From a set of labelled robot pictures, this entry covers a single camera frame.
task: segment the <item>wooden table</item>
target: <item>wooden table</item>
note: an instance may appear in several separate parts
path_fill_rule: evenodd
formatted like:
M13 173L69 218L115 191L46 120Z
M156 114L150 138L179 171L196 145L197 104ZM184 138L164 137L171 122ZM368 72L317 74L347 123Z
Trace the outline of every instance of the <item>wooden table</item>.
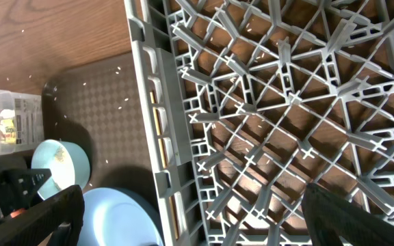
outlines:
M59 71L130 50L122 0L0 0L0 89L40 94Z

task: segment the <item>gray plastic crate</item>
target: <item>gray plastic crate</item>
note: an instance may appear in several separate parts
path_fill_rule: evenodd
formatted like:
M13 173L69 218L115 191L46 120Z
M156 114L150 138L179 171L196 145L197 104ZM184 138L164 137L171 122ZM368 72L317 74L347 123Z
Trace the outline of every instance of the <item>gray plastic crate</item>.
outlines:
M200 0L197 4L189 0L176 0L181 7L176 12L170 11L168 1L141 0L143 13L141 18L137 16L135 2L124 0L166 245L310 245L311 240L308 235L290 235L281 229L281 225L290 217L304 219L302 211L299 209L303 195L295 201L287 201L272 191L272 185L283 174L289 174L304 184L317 182L331 168L337 168L357 182L357 185L346 197L348 201L351 202L355 195L360 194L364 201L363 208L366 211L371 210L369 202L367 202L367 200L371 200L383 212L378 216L394 225L394 197L383 189L394 187L394 171L377 172L384 169L389 163L394 165L394 144L388 148L384 146L387 141L394 143L394 127L362 131L363 127L376 115L381 115L394 122L394 115L382 108L389 96L394 95L394 18L389 18L386 1L383 0L376 1L379 23L372 23L370 19L360 14L362 8L369 2L368 0L361 1L357 12L344 8L354 1L304 1L317 6L317 11L311 20L305 20L306 26L300 28L284 23L281 18L293 3L290 0L287 0L283 8L281 8L279 1L269 0L268 12L270 14L266 14L257 7L260 1L225 0L220 7L215 8L216 12L213 17L201 14L203 6L207 2L205 0ZM245 12L240 25L235 24L227 11L230 5L235 5ZM341 17L340 23L332 33L325 25L327 42L308 31L318 16L321 16L326 23L325 10ZM267 33L258 42L241 35L241 31L248 28L248 19L252 15L272 23ZM209 23L203 39L191 31L197 18ZM211 41L211 35L215 28L223 29L231 37L231 41L220 53L206 47L206 43ZM288 39L279 40L277 53L264 45L276 28L282 28L298 37L293 46L290 45ZM293 54L301 39L309 41L318 48ZM351 55L343 50L345 47L374 39L379 39L379 42L367 58ZM176 45L178 40L186 42L188 52L179 55ZM245 63L240 61L234 53L229 52L236 40L242 40L255 47L251 58ZM387 47L387 58L392 71L385 70L380 64L372 61L372 57L382 44ZM198 71L197 58L203 51L217 57L210 75ZM258 60L264 55L273 57L274 61L259 63ZM341 82L336 55L361 64L361 67L357 68L353 77L346 83ZM321 63L313 71L295 63L300 59L313 56L319 56L321 59ZM226 64L233 72L218 76L216 72L222 64ZM263 81L253 75L253 72L267 68L276 69L276 73L269 80ZM317 74L320 68L324 69L324 76ZM364 68L387 78L386 82L370 84L369 77L360 78ZM305 86L300 90L296 90L293 84L292 69L297 69L309 77ZM276 77L282 81L281 90L272 85ZM184 79L195 83L197 96L191 98L185 96ZM218 83L227 79L232 82L232 85L226 92L218 86ZM302 92L313 79L327 86L328 93L312 98L302 98ZM254 95L254 91L251 89L252 81L260 83L265 88L259 95ZM239 86L241 86L244 95L240 99L233 96L233 91ZM155 90L157 101L155 104L150 99L151 90ZM258 107L259 101L267 90L272 90L283 97L284 102ZM205 105L204 92L207 93L209 105ZM378 96L382 96L379 105L367 100ZM305 105L307 102L323 98L334 98L323 115ZM235 103L237 111L225 115L222 110L228 99ZM352 128L350 125L347 107L350 102L360 103L371 109L369 117L362 121L357 128ZM296 137L280 125L294 105L319 119L303 139ZM328 114L335 105L340 105L342 108L346 127L329 119ZM272 122L263 115L264 111L278 107L287 107L279 121ZM162 125L160 135L157 134L155 126L156 112L160 116ZM235 128L223 121L223 119L239 115L243 116L244 120ZM251 116L261 118L263 124L269 124L273 128L265 140L259 144L247 140L241 133L242 126ZM308 140L322 123L333 127L347 137L347 141L332 158L314 148ZM205 137L194 138L191 124L202 124ZM221 151L214 148L211 140L210 130L215 127L215 124L224 127L232 134ZM298 143L291 158L284 162L269 154L265 147L275 131ZM236 164L226 154L226 150L234 139L240 139L250 146L246 148L247 154L244 157L246 165L243 167ZM164 167L161 161L162 153L159 140L164 142L168 160L167 167ZM349 148L354 156L351 160L354 172L339 164L339 159L346 148ZM357 148L364 148L380 155L368 172L361 172ZM300 154L303 159L319 157L325 160L326 167L318 176L307 180L290 168L290 164L297 154ZM263 160L267 163L271 161L280 169L268 183L256 179L247 172L248 167L257 165L259 161ZM218 173L215 172L217 164L221 161L230 163L239 173L230 186L221 182ZM256 202L251 204L236 192L235 185L240 178L253 180L261 187ZM204 180L211 180L211 185L208 185ZM241 204L241 209L245 211L244 216L236 223L226 219L224 212L226 205L232 199L236 199ZM286 212L279 221L274 221L268 215L272 199L278 200L286 208ZM248 235L243 231L241 228L243 222L251 217L267 224L268 233L266 235ZM211 227L210 221L215 218L219 219L220 228Z

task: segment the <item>transparent container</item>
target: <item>transparent container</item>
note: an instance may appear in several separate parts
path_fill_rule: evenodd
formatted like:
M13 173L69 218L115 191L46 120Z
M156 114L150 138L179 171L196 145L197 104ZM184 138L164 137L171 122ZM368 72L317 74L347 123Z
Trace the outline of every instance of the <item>transparent container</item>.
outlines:
M43 140L41 97L0 90L0 155L33 150Z

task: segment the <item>plastic grid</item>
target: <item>plastic grid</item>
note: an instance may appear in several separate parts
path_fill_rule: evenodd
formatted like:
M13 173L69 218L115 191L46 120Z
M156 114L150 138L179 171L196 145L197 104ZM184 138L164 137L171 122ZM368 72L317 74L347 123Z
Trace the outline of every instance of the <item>plastic grid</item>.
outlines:
M332 167L336 167L341 170L358 183L358 185L356 185L346 197L348 201L351 202L354 196L360 192L364 201L363 208L366 211L370 211L369 203L367 202L367 199L370 199L384 212L381 217L385 221L394 225L394 197L390 196L386 191L384 191L384 189L382 189L383 187L394 187L394 172L377 172L378 170L383 169L389 162L394 163L394 144L388 148L383 144L386 141L394 141L394 127L381 128L375 131L362 131L363 127L376 115L384 116L394 122L394 116L382 108L387 102L389 96L394 94L394 18L390 20L385 1L377 1L380 23L376 24L373 24L367 17L360 14L360 11L369 1L363 1L363 4L361 4L357 12L342 9L343 5L350 4L353 1L306 1L317 6L317 11L304 28L291 26L282 22L281 16L283 16L293 1L287 1L282 9L280 8L278 1L268 1L270 15L262 12L257 7L259 1L251 1L250 3L225 1L220 7L215 8L216 13L212 18L201 14L206 1L199 1L196 5L187 0L176 0L176 2L181 6L181 10L168 14L168 24L170 25L173 53L176 57L175 59L179 76L182 79L194 82L196 84L197 91L197 96L184 99L185 112L186 114L189 114L189 122L191 124L202 124L205 130L204 138L191 139L191 143L193 157L196 160L196 178L201 179L201 182L197 182L197 188L200 196L199 202L201 208L204 210L207 220L205 222L205 228L208 243L222 243L223 245L234 245L235 243L242 245L255 245L262 243L267 243L267 245L311 244L307 235L289 235L284 230L280 229L280 226L286 222L290 216L296 216L304 219L302 212L299 210L299 205L303 195L301 195L296 201L290 202L274 193L271 190L271 187L283 172L287 172L302 183L317 182ZM236 26L227 11L230 4L236 5L237 7L245 10L244 18L239 26ZM324 23L326 23L325 10L342 18L332 34L330 32L330 28L327 25L324 25L326 30L326 42L307 31L318 16L321 16ZM258 42L247 39L240 34L243 29L247 28L246 26L252 14L272 23L272 26L269 28L267 33L262 36ZM209 23L206 30L207 32L203 39L200 39L191 31L191 27L198 18L202 18ZM277 44L278 53L271 51L264 45L275 32L276 27L281 27L298 36L293 46L290 46L287 39L279 40ZM221 53L217 53L205 45L210 41L215 28L221 28L227 31L231 36L231 41L227 47L221 51ZM297 45L299 45L302 38L314 45L317 45L318 48L293 55L293 51L296 49ZM351 55L342 50L343 47L351 47L355 44L360 44L377 38L379 38L380 41L376 44L376 48L371 52L368 58ZM178 55L175 47L176 41L179 39L185 41L189 46L189 51L180 55ZM238 57L231 52L234 43L238 39L252 44L255 47L251 58L246 63L241 62ZM372 57L376 54L378 48L383 43L387 45L387 56L393 72L388 72L383 69L381 65L372 61ZM202 52L209 53L217 59L209 76L198 71L197 59ZM256 65L256 61L261 56L264 56L262 54L274 57L276 60ZM337 67L335 57L336 54L341 55L350 61L362 64L352 78L344 84L342 84L340 80L339 69ZM321 57L321 63L313 71L307 70L293 63L296 60L313 56ZM233 72L218 76L217 72L222 64L226 64ZM277 72L268 81L263 81L252 75L252 72L271 67L276 67ZM326 73L325 77L317 75L320 68L324 68ZM360 78L360 74L364 68L368 68L378 75L387 78L387 82L370 84L368 82L369 77ZM304 74L309 76L308 81L300 90L295 90L293 86L291 74L292 69L302 71ZM283 81L282 90L272 86L276 77L279 77ZM227 91L218 86L220 81L226 79L230 79L231 82L233 82L232 86ZM326 85L328 87L328 93L326 95L312 98L302 98L303 91L312 79ZM254 95L254 91L252 89L244 89L252 88L252 83L260 83L265 87L265 89L259 95ZM241 86L244 94L244 97L241 98L242 100L233 96L233 91L237 89L238 86ZM272 90L277 93L285 99L285 102L269 107L258 107L257 105L266 90ZM208 111L205 106L205 92L207 93L207 101L209 101L209 108L211 109L210 111ZM382 100L378 105L372 104L366 100L368 98L378 96L382 97ZM307 102L330 97L334 97L334 99L323 115L316 113L305 105ZM235 102L237 111L234 114L224 115L222 112L228 99ZM369 117L356 129L351 127L350 118L347 112L348 109L346 106L349 102L357 102L367 108L373 109ZM280 123L294 105L313 114L319 119L319 122L311 129L304 139L299 139L294 134L280 126ZM340 105L343 108L343 120L346 127L336 124L327 117L335 105ZM287 109L285 109L283 114L284 116L276 123L267 119L262 114L264 111L279 107L287 107ZM245 117L242 123L235 128L232 128L222 121L223 119L239 115L244 115ZM265 141L262 141L260 145L253 144L246 137L241 135L241 128L251 115L260 117L263 122L266 122L273 127L266 136ZM322 122L329 124L331 127L347 136L347 141L340 147L340 150L332 158L328 158L319 150L314 149L308 141L309 137L311 137ZM210 130L214 127L213 124L215 123L223 126L232 134L231 138L227 141L227 144L223 147L223 151L218 151L212 144ZM284 163L281 163L277 158L275 158L275 156L272 156L265 151L265 143L269 141L275 131L280 131L298 143L298 148L294 150L291 158ZM235 138L238 138L250 145L250 151L248 151L245 156L247 163L244 167L240 167L234 160L228 158L224 153ZM360 163L357 158L356 146L376 152L381 156L374 167L367 173L361 172ZM339 164L339 159L346 148L350 148L353 153L352 156L355 156L352 159L355 174ZM289 168L290 163L298 153L303 156L303 159L319 156L327 162L327 166L318 176L314 177L314 179L306 180ZM269 181L268 184L254 178L246 171L250 165L256 165L263 156L277 164L280 168L278 175L274 177L273 180ZM221 161L229 162L239 173L233 184L229 187L220 181L217 172L214 171L216 165ZM251 179L261 185L257 201L254 204L250 204L235 190L235 185L237 185L239 180L243 177ZM207 184L202 185L203 180L207 178L211 178L213 180L213 186ZM242 209L246 211L244 216L241 219L238 219L238 222L235 224L229 221L224 214L224 208L232 197L240 201ZM274 221L268 215L271 197L275 197L287 209L283 219L280 221ZM242 232L240 226L248 216L254 216L261 221L265 221L269 226L268 236L247 235ZM208 223L208 220L215 219L217 217L222 221L221 230L211 229Z

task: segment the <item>textured mat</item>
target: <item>textured mat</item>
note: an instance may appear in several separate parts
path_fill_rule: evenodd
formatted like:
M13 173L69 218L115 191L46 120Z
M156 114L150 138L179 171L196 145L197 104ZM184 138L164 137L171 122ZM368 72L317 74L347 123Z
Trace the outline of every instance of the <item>textured mat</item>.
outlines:
M84 191L127 188L157 207L131 54L67 70L42 97L45 137L79 144L89 156Z

